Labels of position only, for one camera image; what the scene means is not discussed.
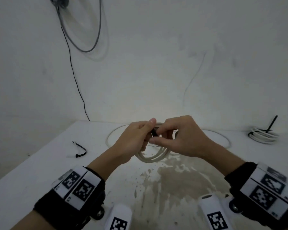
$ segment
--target white wall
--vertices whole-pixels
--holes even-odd
[[[84,48],[98,26],[89,1],[90,20],[70,4]],[[91,120],[190,114],[203,128],[246,130],[278,114],[274,129],[288,132],[288,0],[104,0],[96,51],[71,53]],[[0,0],[0,168],[85,119],[50,1]]]

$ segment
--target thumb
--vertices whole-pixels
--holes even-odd
[[[152,118],[141,128],[142,132],[146,135],[148,132],[154,129],[156,123],[157,120],[155,118]]]
[[[174,140],[173,139],[165,139],[163,137],[157,137],[156,136],[156,137],[150,138],[149,143],[156,144],[158,146],[172,150]]]

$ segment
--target white table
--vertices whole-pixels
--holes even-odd
[[[75,165],[87,165],[107,149],[106,136],[121,124],[78,121],[0,180],[0,230],[9,229],[29,213],[50,190],[51,183]],[[113,144],[123,128],[109,138]],[[248,161],[262,161],[288,176],[288,135],[276,145],[257,143],[245,132],[219,131],[232,143],[230,150]],[[88,150],[80,158],[75,141]],[[133,210],[132,229],[207,229],[197,198],[217,191],[224,195],[223,176],[201,159],[170,155],[164,162],[145,164],[133,157],[106,182],[105,206],[121,202]],[[239,229],[259,228],[239,218]],[[90,221],[84,229],[93,229]]]

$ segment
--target black wrist strap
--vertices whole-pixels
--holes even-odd
[[[90,220],[90,216],[95,216],[100,210],[105,199],[105,181],[95,171],[86,169],[99,177],[101,181],[80,210],[66,202],[65,198],[61,198],[54,189],[51,189],[35,204],[33,210],[43,216],[55,229],[82,229]]]
[[[256,167],[257,164],[246,162],[225,177],[225,180],[231,185],[230,193],[234,196],[232,204],[242,212],[242,215],[251,220],[258,221],[263,226],[268,226],[273,230],[288,228],[288,210],[277,220],[240,191]]]

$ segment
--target hand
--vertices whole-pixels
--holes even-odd
[[[178,130],[175,139],[174,130]],[[153,137],[150,143],[191,157],[202,157],[206,148],[213,144],[189,115],[167,119],[156,133],[162,137]]]
[[[156,125],[156,119],[131,123],[111,147],[122,154],[126,163],[139,151],[144,151],[151,138],[150,131]]]

